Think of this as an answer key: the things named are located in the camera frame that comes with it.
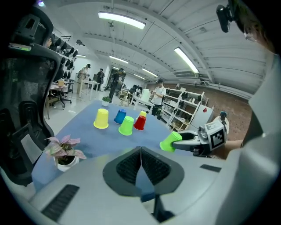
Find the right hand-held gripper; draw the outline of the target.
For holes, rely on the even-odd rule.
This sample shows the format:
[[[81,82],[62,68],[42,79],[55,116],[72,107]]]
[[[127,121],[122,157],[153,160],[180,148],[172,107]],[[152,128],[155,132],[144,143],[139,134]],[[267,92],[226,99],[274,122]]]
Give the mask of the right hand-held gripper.
[[[193,152],[193,156],[211,156],[213,150],[222,147],[229,133],[227,112],[221,111],[212,122],[200,126],[197,131],[180,131],[182,141],[172,143],[173,148]]]

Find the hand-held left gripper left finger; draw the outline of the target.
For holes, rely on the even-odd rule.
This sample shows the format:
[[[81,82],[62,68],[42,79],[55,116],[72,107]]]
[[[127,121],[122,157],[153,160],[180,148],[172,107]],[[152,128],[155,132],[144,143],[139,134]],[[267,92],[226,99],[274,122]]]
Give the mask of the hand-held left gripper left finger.
[[[141,149],[79,162],[41,189],[31,205],[59,225],[154,225],[135,186]]]

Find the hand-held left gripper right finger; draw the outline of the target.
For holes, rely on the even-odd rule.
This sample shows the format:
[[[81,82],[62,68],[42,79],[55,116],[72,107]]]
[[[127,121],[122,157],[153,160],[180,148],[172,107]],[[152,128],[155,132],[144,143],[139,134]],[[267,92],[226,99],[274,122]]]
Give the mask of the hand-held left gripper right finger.
[[[159,225],[241,225],[237,172],[241,152],[226,160],[142,149],[142,167],[154,186]]]

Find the green paper cup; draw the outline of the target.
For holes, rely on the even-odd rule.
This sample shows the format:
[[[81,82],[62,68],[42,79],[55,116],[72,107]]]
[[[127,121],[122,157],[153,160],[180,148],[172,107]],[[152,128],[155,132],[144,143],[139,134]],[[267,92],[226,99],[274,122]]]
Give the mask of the green paper cup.
[[[130,116],[125,116],[121,126],[119,127],[119,133],[124,136],[130,136],[132,134],[134,125],[134,118]]]
[[[172,131],[166,139],[160,142],[160,149],[167,152],[174,152],[175,148],[172,144],[177,141],[182,141],[182,136],[179,133]]]

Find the red paper cup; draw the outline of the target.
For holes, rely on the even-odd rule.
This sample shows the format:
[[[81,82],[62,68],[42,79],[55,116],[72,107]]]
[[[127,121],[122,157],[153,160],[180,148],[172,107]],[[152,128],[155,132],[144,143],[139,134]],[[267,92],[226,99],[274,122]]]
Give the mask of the red paper cup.
[[[135,124],[133,125],[133,127],[139,131],[143,131],[144,130],[144,126],[145,126],[145,122],[146,122],[146,117],[145,116],[139,116],[138,119],[136,120]]]

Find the blue paper cup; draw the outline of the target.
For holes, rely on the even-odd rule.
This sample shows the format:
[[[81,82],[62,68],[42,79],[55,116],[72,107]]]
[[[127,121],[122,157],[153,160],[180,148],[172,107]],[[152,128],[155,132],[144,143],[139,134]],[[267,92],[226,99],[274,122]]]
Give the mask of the blue paper cup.
[[[116,117],[114,118],[114,122],[117,124],[122,124],[124,119],[126,117],[126,110],[120,109],[118,113],[116,114]]]

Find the person's right forearm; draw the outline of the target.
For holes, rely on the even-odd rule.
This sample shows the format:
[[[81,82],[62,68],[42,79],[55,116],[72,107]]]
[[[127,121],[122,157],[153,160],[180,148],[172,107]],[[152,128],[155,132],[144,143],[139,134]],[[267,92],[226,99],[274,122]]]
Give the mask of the person's right forearm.
[[[242,145],[243,145],[243,140],[226,141],[224,145],[213,150],[211,152],[211,155],[225,160],[228,157],[230,151],[239,149],[241,148]]]

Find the white shelf unit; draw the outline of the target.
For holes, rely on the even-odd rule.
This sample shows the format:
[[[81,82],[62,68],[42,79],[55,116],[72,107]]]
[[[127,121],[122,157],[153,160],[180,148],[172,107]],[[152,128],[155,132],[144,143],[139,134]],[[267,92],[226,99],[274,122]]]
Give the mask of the white shelf unit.
[[[194,119],[199,107],[206,105],[208,98],[201,94],[186,91],[186,89],[166,89],[162,108],[161,119],[166,123],[170,131],[186,130]]]

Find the blue tablecloth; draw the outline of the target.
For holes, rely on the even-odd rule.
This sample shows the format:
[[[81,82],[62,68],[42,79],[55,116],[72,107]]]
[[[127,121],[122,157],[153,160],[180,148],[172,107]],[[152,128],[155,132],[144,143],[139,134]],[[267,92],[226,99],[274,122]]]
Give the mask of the blue tablecloth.
[[[98,129],[93,125],[99,108],[105,108],[109,111],[109,127],[106,129]],[[130,147],[136,147],[137,145],[144,145],[152,150],[159,150],[160,141],[170,134],[164,123],[157,120],[154,116],[148,115],[144,131],[137,131],[133,128],[131,136],[123,136],[118,132],[120,125],[113,121],[119,108],[120,106],[114,104],[103,107],[101,101],[94,101],[94,103],[88,105],[70,120],[56,137],[61,140],[64,136],[70,134],[71,138],[81,138],[81,142],[76,147],[85,154],[87,159],[116,153]],[[55,165],[54,159],[43,153],[32,171],[36,194],[62,174],[63,172]],[[146,175],[144,175],[144,171],[140,172],[137,184],[140,184],[141,189],[143,189],[146,201],[152,196],[153,187]],[[184,190],[183,196],[194,197],[197,192],[195,184],[188,180],[188,185],[180,188],[180,190]]]

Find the white table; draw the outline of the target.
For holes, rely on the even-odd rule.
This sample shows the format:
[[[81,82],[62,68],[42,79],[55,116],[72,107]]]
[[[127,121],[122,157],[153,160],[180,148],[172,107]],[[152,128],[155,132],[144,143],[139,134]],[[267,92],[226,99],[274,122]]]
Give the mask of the white table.
[[[87,84],[86,93],[83,92],[83,86],[85,84]],[[91,89],[90,89],[90,94],[89,94],[89,100],[92,100],[94,91],[96,93],[95,96],[97,95],[99,83],[94,80],[82,80],[81,84],[80,84],[80,89],[79,89],[79,98],[81,98],[83,94],[88,95],[90,85],[91,85]]]
[[[153,109],[154,104],[151,102],[143,101],[139,97],[133,95],[130,106],[133,106],[134,110],[139,108],[142,111],[145,111],[147,114],[152,114],[152,109]]]

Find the pink plant in white pot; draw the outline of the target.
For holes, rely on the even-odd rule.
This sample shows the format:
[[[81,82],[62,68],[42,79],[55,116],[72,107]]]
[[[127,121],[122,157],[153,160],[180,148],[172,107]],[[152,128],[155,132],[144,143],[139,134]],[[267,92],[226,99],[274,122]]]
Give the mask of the pink plant in white pot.
[[[46,140],[49,141],[49,144],[45,147],[44,152],[53,157],[55,165],[62,172],[75,166],[80,160],[87,159],[81,150],[76,149],[80,138],[71,138],[71,135],[66,135],[61,140],[57,137],[49,137]]]

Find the ceiling light strip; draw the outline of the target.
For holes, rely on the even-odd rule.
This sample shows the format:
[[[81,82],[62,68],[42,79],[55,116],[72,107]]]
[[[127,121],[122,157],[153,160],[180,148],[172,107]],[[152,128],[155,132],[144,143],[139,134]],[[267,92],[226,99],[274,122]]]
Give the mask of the ceiling light strip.
[[[131,26],[134,26],[134,27],[139,28],[139,29],[144,29],[145,26],[146,26],[146,23],[144,23],[144,22],[141,22],[141,21],[138,21],[134,18],[124,16],[124,15],[120,15],[120,14],[114,14],[114,13],[100,11],[100,12],[98,12],[98,17],[100,19],[107,19],[107,20],[125,23],[127,25],[131,25]]]
[[[174,49],[174,51],[187,63],[187,65],[190,67],[190,69],[192,70],[193,73],[199,73],[196,66],[189,59],[189,57],[182,51],[181,48],[177,47]]]
[[[126,63],[126,64],[128,64],[129,62],[127,62],[127,61],[125,61],[125,60],[123,60],[123,59],[120,59],[120,58],[117,58],[117,57],[114,57],[114,56],[109,56],[111,59],[114,59],[114,60],[117,60],[117,61],[120,61],[120,62],[122,62],[122,63]]]
[[[154,76],[154,77],[158,77],[156,74],[154,74],[154,73],[152,73],[152,72],[150,72],[150,71],[148,71],[148,70],[146,70],[146,69],[144,69],[144,68],[142,68],[142,70],[145,71],[146,73],[151,74],[151,75]]]

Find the black office chair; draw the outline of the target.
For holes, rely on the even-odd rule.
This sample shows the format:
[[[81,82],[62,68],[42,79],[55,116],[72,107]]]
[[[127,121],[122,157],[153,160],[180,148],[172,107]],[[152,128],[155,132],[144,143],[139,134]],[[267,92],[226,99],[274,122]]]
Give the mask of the black office chair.
[[[53,24],[33,6],[21,18],[0,60],[0,168],[17,185],[32,170],[53,131],[44,119],[60,57],[47,47]]]
[[[67,82],[65,85],[60,89],[60,95],[59,95],[59,100],[62,105],[62,110],[65,109],[65,102],[69,102],[72,104],[72,101],[68,98],[69,92],[73,93],[73,89],[71,89],[71,85],[74,83]]]

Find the pink checkered tablecloth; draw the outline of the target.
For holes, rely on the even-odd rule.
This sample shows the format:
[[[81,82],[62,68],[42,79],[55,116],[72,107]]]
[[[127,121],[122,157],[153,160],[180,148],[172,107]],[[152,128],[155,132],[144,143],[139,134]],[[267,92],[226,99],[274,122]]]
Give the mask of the pink checkered tablecloth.
[[[51,85],[48,92],[48,104],[53,104],[55,102],[61,102],[63,94],[68,90],[68,85],[64,84],[63,86],[59,86],[58,83],[54,83]]]

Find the black gear on wall rack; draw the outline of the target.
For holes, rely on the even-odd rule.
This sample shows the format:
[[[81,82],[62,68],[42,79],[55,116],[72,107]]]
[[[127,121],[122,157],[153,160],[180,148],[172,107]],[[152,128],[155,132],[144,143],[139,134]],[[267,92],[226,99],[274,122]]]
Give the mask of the black gear on wall rack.
[[[75,80],[77,78],[77,73],[74,70],[78,49],[70,42],[72,40],[72,36],[60,36],[56,33],[52,33],[52,37],[54,41],[51,44],[50,49],[59,55],[59,68],[63,71],[63,76],[65,79]]]

